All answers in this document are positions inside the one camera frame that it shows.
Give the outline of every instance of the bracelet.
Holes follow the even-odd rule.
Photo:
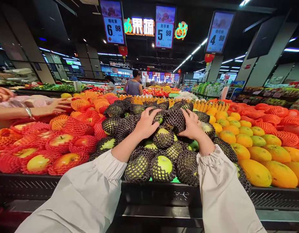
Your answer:
[[[32,112],[31,112],[31,110],[30,110],[29,108],[26,107],[25,110],[27,111],[27,113],[28,113],[28,115],[29,115],[29,118],[30,118],[31,120],[36,120],[36,119],[33,117]]]

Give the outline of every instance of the neon sign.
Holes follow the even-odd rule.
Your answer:
[[[175,38],[184,40],[187,34],[188,26],[187,24],[182,21],[178,24],[178,28],[175,30]]]
[[[127,35],[155,36],[153,19],[130,18],[124,20],[124,32]]]

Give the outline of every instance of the white sleeve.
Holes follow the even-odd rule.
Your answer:
[[[206,233],[267,233],[237,177],[235,165],[218,145],[207,156],[197,155]]]
[[[103,153],[69,170],[52,197],[32,213],[16,233],[104,233],[113,221],[127,164]]]

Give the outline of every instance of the black ceiling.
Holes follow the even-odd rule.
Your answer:
[[[87,44],[96,48],[100,53],[119,53],[117,46],[103,43],[103,39],[106,37],[104,23],[102,16],[96,14],[101,12],[100,6],[86,5],[80,0],[56,0],[68,38],[70,39],[66,41],[58,39],[58,35],[53,36],[51,33],[46,32],[41,20],[39,20],[40,16],[35,10],[33,0],[25,1],[26,4],[23,4],[23,1],[20,0],[7,0],[4,2],[12,4],[23,14],[40,47],[73,56],[75,42],[84,43],[83,39],[86,39]],[[166,51],[152,48],[151,44],[155,41],[154,37],[127,35],[128,57],[126,61],[134,68],[145,69],[150,65],[156,69],[173,71],[206,39],[214,10],[231,10],[236,12],[223,54],[224,61],[246,53],[260,25],[246,32],[243,31],[253,23],[274,14],[287,14],[291,8],[292,11],[288,20],[299,22],[299,7],[294,5],[294,1],[251,0],[245,7],[240,8],[239,4],[241,2],[242,0],[159,1],[160,4],[177,6],[176,24],[180,21],[185,21],[188,24],[188,32],[185,39],[175,39],[173,49]],[[124,18],[155,18],[156,3],[158,2],[154,0],[122,0]],[[295,32],[295,36],[299,36],[299,27]],[[47,38],[47,42],[40,41],[39,37]],[[289,47],[299,47],[299,38],[291,42]],[[205,68],[205,63],[203,62],[204,55],[204,46],[202,46],[194,54],[191,61],[187,61],[181,66],[182,72],[194,72]],[[291,59],[291,57],[299,59],[299,53],[284,54],[283,57],[287,57],[286,60]],[[100,56],[100,59],[107,63],[110,57]],[[239,66],[239,64],[228,64],[227,66]]]

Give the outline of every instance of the digital price display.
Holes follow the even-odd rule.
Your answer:
[[[214,12],[205,50],[207,53],[223,53],[234,15],[234,12]]]
[[[120,2],[100,1],[108,43],[125,44]]]
[[[171,49],[174,38],[175,7],[156,6],[156,47]]]

